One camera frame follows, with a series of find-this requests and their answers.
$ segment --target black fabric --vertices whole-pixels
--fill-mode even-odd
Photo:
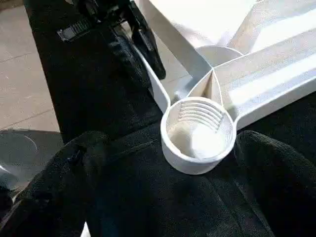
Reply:
[[[316,92],[268,115],[243,130],[265,134],[294,147],[316,165]]]
[[[9,190],[0,187],[0,222],[13,205],[13,201],[8,192]]]
[[[88,222],[102,223],[100,236],[273,236],[231,175],[233,157],[207,175],[180,173],[163,158],[159,123],[109,149]]]
[[[238,136],[236,158],[276,235],[315,235],[316,167],[308,159],[253,131]]]

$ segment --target white plastic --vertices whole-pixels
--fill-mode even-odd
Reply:
[[[197,49],[197,52],[212,66],[217,67],[223,63],[229,62],[243,54],[239,51],[216,45],[203,46]]]
[[[143,1],[151,1],[194,48],[206,45],[227,46],[256,2],[256,0]]]
[[[237,133],[227,111],[202,97],[185,98],[168,108],[160,130],[166,160],[194,175],[214,168],[232,150]]]
[[[141,59],[143,60],[145,66],[147,68],[148,75],[149,75],[149,78],[150,78],[151,83],[152,83],[152,88],[150,88],[149,90],[150,90],[155,102],[157,103],[158,107],[160,108],[160,110],[164,112],[167,110],[168,107],[170,107],[170,98],[169,98],[166,90],[163,88],[160,80],[158,79],[158,77],[154,73],[153,69],[150,67],[150,65],[148,64],[148,62],[144,58],[144,56],[139,52],[139,50],[137,50],[137,52],[139,53]]]
[[[216,65],[213,68],[210,65],[214,55],[201,57],[153,6],[151,13],[152,29],[190,76],[184,80],[175,79],[178,80],[178,85],[173,94],[180,101],[172,101],[171,104],[175,103],[174,105],[166,110],[162,109],[165,113],[161,122],[162,150],[166,160],[181,172],[201,174],[211,170],[225,157],[222,154],[231,150],[228,143],[234,143],[235,140],[230,140],[230,133],[229,142],[227,137],[217,137],[227,145],[227,150],[220,149],[223,146],[216,146],[222,150],[219,155],[215,155],[219,150],[209,151],[206,146],[192,150],[192,147],[183,145],[184,141],[192,143],[200,140],[194,134],[196,129],[193,129],[199,126],[182,122],[179,124],[177,120],[178,109],[183,103],[190,101],[191,97],[195,103],[207,100],[213,107],[225,111],[234,123],[231,127],[234,134],[234,131],[316,91],[316,25],[315,18],[312,17],[316,13],[316,0],[258,2],[228,43],[229,47],[246,55],[223,64],[220,62],[219,65],[213,63]],[[296,24],[290,28],[278,28],[279,31],[273,34],[269,33],[276,26],[289,22]],[[156,90],[156,98],[165,99],[166,91],[159,88],[161,87]],[[205,120],[198,118],[199,123],[204,124],[201,127],[205,127]],[[211,132],[207,131],[205,129],[201,134],[205,132],[204,137],[211,137]]]

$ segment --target white plastic tray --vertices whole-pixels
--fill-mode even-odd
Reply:
[[[170,97],[204,96],[222,104],[240,129],[316,91],[316,0],[254,4],[228,43],[249,54],[213,69],[150,2],[146,4],[162,46],[190,75],[178,79],[167,93],[149,68],[153,96],[163,112]]]
[[[194,47],[227,46],[256,0],[150,1]]]

